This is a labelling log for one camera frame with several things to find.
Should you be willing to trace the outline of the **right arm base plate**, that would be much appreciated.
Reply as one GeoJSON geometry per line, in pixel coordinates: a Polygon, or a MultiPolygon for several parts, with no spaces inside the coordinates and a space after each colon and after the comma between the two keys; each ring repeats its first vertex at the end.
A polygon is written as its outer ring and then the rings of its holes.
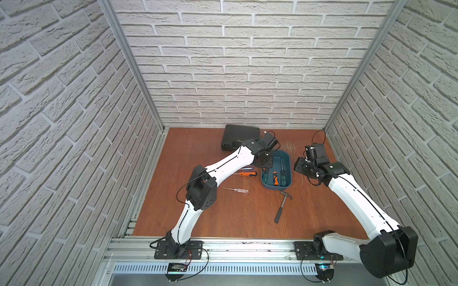
{"type": "Polygon", "coordinates": [[[340,261],[344,257],[335,253],[329,253],[324,247],[316,246],[314,241],[295,241],[293,243],[297,260],[332,260],[340,261]]]}

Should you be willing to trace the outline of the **green black screwdriver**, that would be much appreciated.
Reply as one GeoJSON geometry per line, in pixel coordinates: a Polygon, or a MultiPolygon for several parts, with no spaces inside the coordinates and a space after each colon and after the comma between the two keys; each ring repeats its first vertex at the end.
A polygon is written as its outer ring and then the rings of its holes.
{"type": "Polygon", "coordinates": [[[281,182],[281,185],[282,185],[283,187],[286,187],[286,186],[287,186],[286,170],[285,170],[285,167],[284,167],[284,163],[283,163],[283,159],[282,159],[282,158],[280,159],[280,163],[281,163],[280,182],[281,182]]]}
{"type": "Polygon", "coordinates": [[[271,181],[270,168],[262,169],[262,182],[268,184],[271,181]]]}

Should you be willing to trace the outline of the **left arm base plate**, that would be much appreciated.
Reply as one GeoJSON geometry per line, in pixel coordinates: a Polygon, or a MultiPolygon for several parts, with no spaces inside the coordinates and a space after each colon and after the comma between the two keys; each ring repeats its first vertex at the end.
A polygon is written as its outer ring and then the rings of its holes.
{"type": "Polygon", "coordinates": [[[202,257],[203,241],[190,240],[186,244],[174,249],[166,241],[162,240],[157,243],[155,249],[154,258],[157,260],[200,260],[202,257]]]}

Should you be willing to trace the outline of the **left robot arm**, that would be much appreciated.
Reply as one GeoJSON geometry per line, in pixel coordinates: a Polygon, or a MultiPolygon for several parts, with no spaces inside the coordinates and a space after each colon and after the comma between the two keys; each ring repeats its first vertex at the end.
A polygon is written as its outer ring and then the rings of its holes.
{"type": "Polygon", "coordinates": [[[274,148],[278,144],[274,133],[265,132],[261,138],[242,141],[239,148],[219,162],[206,167],[198,165],[193,169],[190,180],[184,186],[186,200],[183,201],[182,214],[165,236],[174,257],[179,258],[185,253],[193,228],[203,211],[216,202],[217,188],[221,183],[245,166],[268,166],[273,161],[274,148]]]}

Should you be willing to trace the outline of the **orange black curved screwdriver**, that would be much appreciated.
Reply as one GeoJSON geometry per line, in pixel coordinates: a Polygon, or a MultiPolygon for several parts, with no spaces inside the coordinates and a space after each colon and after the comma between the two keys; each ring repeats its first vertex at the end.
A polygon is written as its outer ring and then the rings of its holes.
{"type": "Polygon", "coordinates": [[[273,163],[273,184],[274,184],[274,186],[278,186],[279,185],[278,170],[277,170],[277,167],[276,167],[275,163],[273,163]]]}

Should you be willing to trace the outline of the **clear handle screwdriver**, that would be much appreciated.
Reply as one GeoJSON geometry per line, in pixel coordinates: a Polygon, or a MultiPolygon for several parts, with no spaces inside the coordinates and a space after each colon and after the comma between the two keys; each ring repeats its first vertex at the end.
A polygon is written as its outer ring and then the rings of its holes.
{"type": "Polygon", "coordinates": [[[241,188],[225,188],[225,187],[223,187],[223,189],[230,190],[230,191],[235,191],[237,193],[243,193],[243,194],[247,194],[249,192],[249,190],[241,189],[241,188]]]}

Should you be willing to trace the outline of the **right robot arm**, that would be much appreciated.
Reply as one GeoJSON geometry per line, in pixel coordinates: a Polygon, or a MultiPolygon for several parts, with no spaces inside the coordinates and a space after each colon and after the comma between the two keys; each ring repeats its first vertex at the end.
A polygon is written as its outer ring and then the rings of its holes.
{"type": "Polygon", "coordinates": [[[316,179],[335,193],[357,218],[367,239],[356,239],[335,231],[316,233],[312,253],[317,257],[341,255],[362,263],[376,278],[408,271],[415,264],[418,234],[386,214],[359,186],[351,172],[340,162],[332,163],[323,144],[306,146],[294,170],[316,179]]]}

